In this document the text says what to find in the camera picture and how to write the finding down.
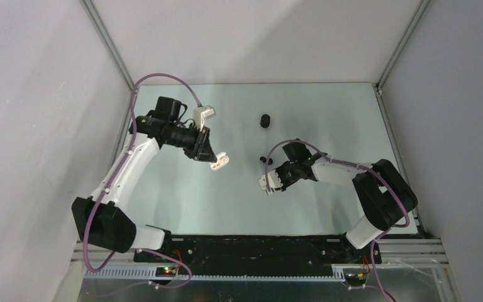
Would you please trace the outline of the white earbud charging case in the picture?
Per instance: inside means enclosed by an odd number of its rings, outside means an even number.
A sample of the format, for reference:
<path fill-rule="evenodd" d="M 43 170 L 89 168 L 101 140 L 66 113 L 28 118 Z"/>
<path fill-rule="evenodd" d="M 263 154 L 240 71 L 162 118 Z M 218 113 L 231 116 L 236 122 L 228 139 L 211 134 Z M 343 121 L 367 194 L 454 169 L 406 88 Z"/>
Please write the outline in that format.
<path fill-rule="evenodd" d="M 216 154 L 216 162 L 210 163 L 210 168 L 212 171 L 218 171 L 222 167 L 226 166 L 230 161 L 229 156 L 226 152 L 220 152 Z"/>

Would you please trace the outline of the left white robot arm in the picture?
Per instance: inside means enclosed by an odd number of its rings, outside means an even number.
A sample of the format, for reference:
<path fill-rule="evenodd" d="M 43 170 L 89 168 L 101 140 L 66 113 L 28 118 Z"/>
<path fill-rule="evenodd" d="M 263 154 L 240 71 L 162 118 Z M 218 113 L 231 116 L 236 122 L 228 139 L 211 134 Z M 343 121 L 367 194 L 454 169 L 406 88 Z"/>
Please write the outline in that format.
<path fill-rule="evenodd" d="M 98 188 L 87 198 L 76 198 L 72 204 L 75 225 L 83 242 L 118 253 L 149 249 L 159 262 L 171 259 L 174 246 L 165 239 L 168 232 L 154 226 L 138 226 L 125 210 L 143 171 L 164 145 L 180 148 L 189 159 L 219 169 L 221 163 L 209 141 L 210 129 L 204 124 L 215 116 L 215 109 L 196 108 L 191 124 L 185 126 L 181 118 L 186 109 L 178 100 L 159 97 L 155 109 L 134 119 L 130 139 Z"/>

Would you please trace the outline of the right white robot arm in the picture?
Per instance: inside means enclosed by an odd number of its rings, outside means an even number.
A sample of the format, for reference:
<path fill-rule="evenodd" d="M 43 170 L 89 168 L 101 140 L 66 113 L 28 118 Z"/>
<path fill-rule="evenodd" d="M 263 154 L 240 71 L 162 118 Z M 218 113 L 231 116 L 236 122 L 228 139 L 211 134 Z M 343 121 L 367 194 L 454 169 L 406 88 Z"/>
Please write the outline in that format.
<path fill-rule="evenodd" d="M 287 160 L 270 169 L 265 159 L 264 174 L 258 180 L 268 195 L 284 192 L 300 180 L 335 183 L 355 191 L 363 215 L 341 236 L 340 253 L 345 261 L 358 262 L 365 256 L 367 245 L 393 228 L 412 224 L 410 213 L 418 199 L 391 161 L 363 164 L 340 160 L 299 139 L 279 142 L 271 151 L 279 147 Z"/>

